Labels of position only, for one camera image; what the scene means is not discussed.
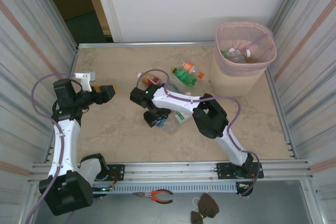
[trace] doorway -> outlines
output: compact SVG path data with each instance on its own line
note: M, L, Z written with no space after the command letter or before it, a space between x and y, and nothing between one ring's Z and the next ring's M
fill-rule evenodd
M76 44L113 42L100 0L53 1Z

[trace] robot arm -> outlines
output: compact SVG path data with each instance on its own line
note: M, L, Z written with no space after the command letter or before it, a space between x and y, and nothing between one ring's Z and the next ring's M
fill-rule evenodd
M203 97L191 97L171 91L168 91L168 94L193 101L212 97L210 94L204 94ZM148 110L144 113L144 119L150 127L154 126L162 117L167 117L171 113L171 110L192 115L199 132L208 138L216 139L219 145L227 153L230 162L240 169L239 174L244 175L249 173L253 157L237 149L230 140L227 134L227 114L216 100L205 102L178 100L168 96L165 93L164 88L153 84L144 91L134 88L131 92L130 99ZM244 150L231 130L230 135L236 145L241 150Z
M81 161L80 168L77 166L77 140L83 110L89 109L89 106L94 103L103 104L110 101L115 91L113 86L100 86L99 89L93 89L89 84L90 74L88 73L76 73L75 77L81 79L82 89L77 93L70 79L61 79L54 83L57 100L53 106L52 118L59 124L62 132L60 133L54 126L54 158L48 178L39 183L42 194L54 177L57 167L61 167L55 183L45 197L46 203L55 216L91 206L94 179L104 178L107 175L106 163L101 154L85 157ZM59 164L61 134L64 137L64 151Z

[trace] corrugated metal wall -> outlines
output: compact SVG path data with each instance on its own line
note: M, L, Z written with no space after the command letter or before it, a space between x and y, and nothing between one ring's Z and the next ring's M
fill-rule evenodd
M336 0L294 0L275 32L270 66L293 143L336 223Z
M33 111L30 90L52 72L69 72L75 43L49 0L0 0L0 223L13 223L33 162L43 162L52 124ZM51 114L55 78L37 89Z

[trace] pliers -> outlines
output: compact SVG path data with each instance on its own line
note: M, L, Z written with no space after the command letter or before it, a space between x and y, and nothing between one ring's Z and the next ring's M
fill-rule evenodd
M165 189L151 191L150 193L139 192L139 193L133 193L133 194L137 195L137 196L140 196L140 197L151 198L151 200L154 200L154 201L156 201L157 203L160 203L160 204L169 204L169 203L173 202L171 199L170 200L161 200L161 199L158 199L154 196L155 194L159 194L159 193L173 194L171 191L165 190Z

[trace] white wall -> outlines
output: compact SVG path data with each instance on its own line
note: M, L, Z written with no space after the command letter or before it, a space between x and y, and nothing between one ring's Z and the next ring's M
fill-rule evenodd
M115 42L214 40L224 22L270 24L282 0L101 0Z

